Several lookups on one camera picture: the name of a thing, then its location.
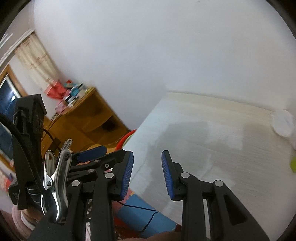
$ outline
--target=black cable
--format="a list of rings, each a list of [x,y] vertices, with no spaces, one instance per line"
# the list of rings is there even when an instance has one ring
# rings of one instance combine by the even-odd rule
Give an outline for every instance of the black cable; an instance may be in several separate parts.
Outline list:
[[[136,230],[132,230],[132,229],[127,229],[127,228],[125,228],[125,227],[120,227],[120,226],[115,226],[115,228],[118,228],[118,229],[125,229],[125,230],[128,230],[128,231],[134,231],[134,232],[137,232],[137,233],[143,233],[143,232],[146,230],[146,228],[149,226],[149,224],[151,223],[151,221],[152,221],[152,219],[153,219],[153,216],[154,216],[155,214],[157,214],[157,213],[159,213],[159,212],[157,211],[157,212],[155,212],[155,213],[152,214],[152,216],[151,216],[149,222],[145,225],[145,227],[144,227],[141,231],[136,231]]]
[[[144,210],[148,210],[148,211],[156,211],[156,209],[149,209],[149,208],[145,208],[145,207],[138,207],[138,206],[127,205],[127,204],[124,204],[124,203],[122,203],[120,201],[117,201],[117,202],[120,203],[121,205],[127,206],[127,207],[135,207],[135,208],[144,209]]]
[[[22,138],[21,133],[19,132],[19,130],[16,128],[16,126],[2,113],[0,113],[0,123],[2,123],[3,126],[5,126],[10,133],[17,139],[22,151],[25,154],[25,157],[27,159],[29,168],[31,170],[32,176],[36,182],[36,185],[40,191],[41,194],[45,193],[45,189],[43,187],[43,183],[40,179],[40,176],[38,174],[38,170],[35,166],[35,163],[33,162],[33,159],[31,158],[31,154],[29,152],[29,149],[24,141],[24,139]]]
[[[52,137],[52,135],[50,134],[50,132],[49,132],[48,130],[46,130],[46,129],[43,128],[43,131],[44,131],[46,134],[49,135],[49,137],[50,137],[50,139],[52,139],[52,141],[54,141],[54,138]]]

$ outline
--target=tabletop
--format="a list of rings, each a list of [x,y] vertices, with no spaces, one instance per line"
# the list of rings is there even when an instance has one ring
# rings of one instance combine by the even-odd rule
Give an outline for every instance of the tabletop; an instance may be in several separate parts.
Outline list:
[[[170,200],[161,166],[161,152],[169,150],[185,172],[207,182],[222,180],[276,240],[296,213],[296,174],[289,167],[294,151],[270,126],[272,113],[218,98],[167,93],[124,147],[135,157],[130,188],[181,224],[182,201]],[[209,237],[208,221],[206,229]]]

